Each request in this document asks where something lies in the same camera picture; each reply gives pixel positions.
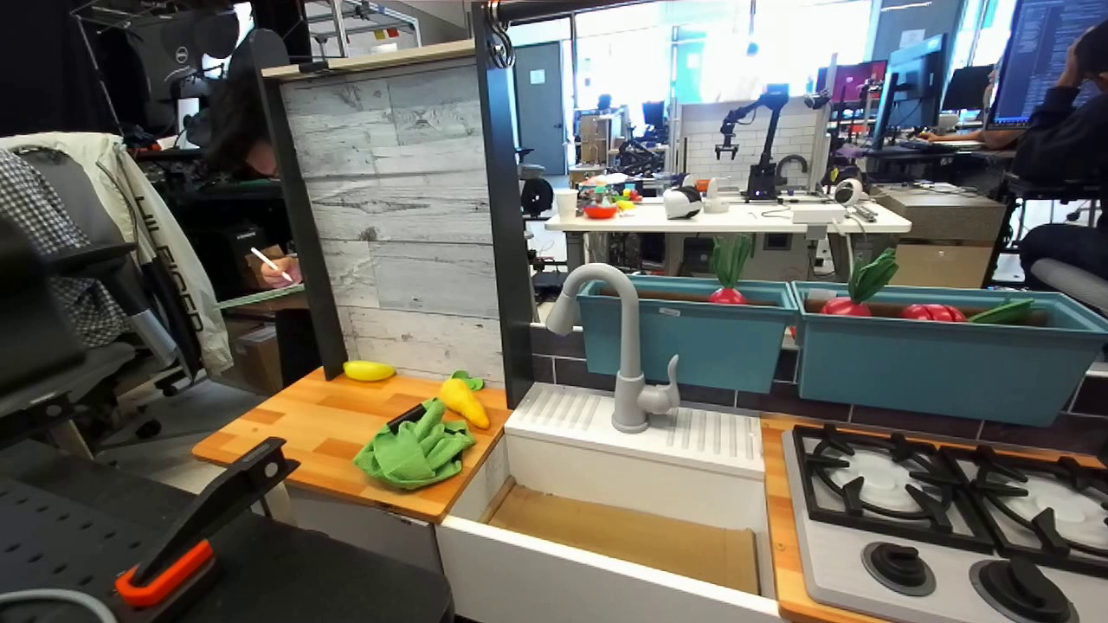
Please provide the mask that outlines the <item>background black robot arm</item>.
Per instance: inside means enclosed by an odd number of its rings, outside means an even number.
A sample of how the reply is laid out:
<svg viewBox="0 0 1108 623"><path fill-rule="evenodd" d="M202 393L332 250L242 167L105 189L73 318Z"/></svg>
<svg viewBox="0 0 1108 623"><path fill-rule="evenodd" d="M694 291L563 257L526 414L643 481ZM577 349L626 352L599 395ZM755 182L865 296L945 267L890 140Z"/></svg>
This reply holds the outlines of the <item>background black robot arm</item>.
<svg viewBox="0 0 1108 623"><path fill-rule="evenodd" d="M712 147L712 155L735 160L736 155L735 127L758 108L769 112L758 160L749 167L749 184L741 192L746 200L779 200L786 192L799 192L807 184L811 163L799 152L776 155L776 136L779 136L779 117L786 104L789 104L789 87L769 84L755 102L731 108L721 121L721 142Z"/></svg>

